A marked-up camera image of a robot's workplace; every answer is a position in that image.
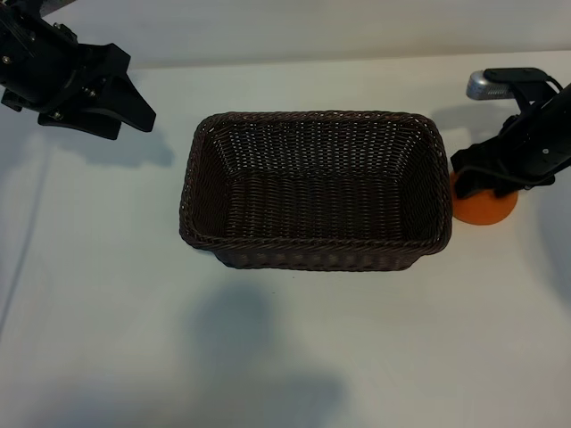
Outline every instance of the robotic claw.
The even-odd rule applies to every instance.
[[[486,190],[501,198],[552,185],[555,174],[571,165],[571,86],[564,89],[538,69],[488,69],[472,74],[467,95],[515,98],[521,113],[508,118],[494,138],[451,157],[459,200]]]
[[[2,104],[37,111],[37,123],[117,139],[121,123],[153,130],[155,112],[127,76],[131,57],[116,45],[82,45],[42,17],[72,0],[0,3]]]

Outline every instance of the woven texture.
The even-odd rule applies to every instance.
[[[211,116],[194,135],[180,234],[234,268],[408,268],[451,237],[442,138],[408,113]]]

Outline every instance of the orange ball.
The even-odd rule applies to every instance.
[[[450,175],[452,190],[452,208],[454,217],[470,225],[488,226],[500,223],[505,219],[517,203],[517,192],[498,198],[493,190],[484,190],[467,199],[458,199],[454,191],[454,183],[458,177]]]

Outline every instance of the black cable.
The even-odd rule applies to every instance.
[[[553,85],[555,85],[555,87],[559,90],[559,92],[561,92],[563,90],[563,86],[560,85],[560,83],[557,80],[555,80],[553,77],[548,76],[547,81],[551,82]]]

